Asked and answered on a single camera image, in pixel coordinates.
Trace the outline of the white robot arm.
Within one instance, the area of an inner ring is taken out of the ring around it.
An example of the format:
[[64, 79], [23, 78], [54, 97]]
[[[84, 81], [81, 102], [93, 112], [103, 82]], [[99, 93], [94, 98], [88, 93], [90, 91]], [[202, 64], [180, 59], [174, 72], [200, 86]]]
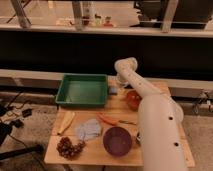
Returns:
[[188, 171], [178, 126], [182, 108], [166, 93], [136, 73], [133, 57], [114, 64], [120, 84], [130, 84], [142, 98], [138, 108], [143, 171]]

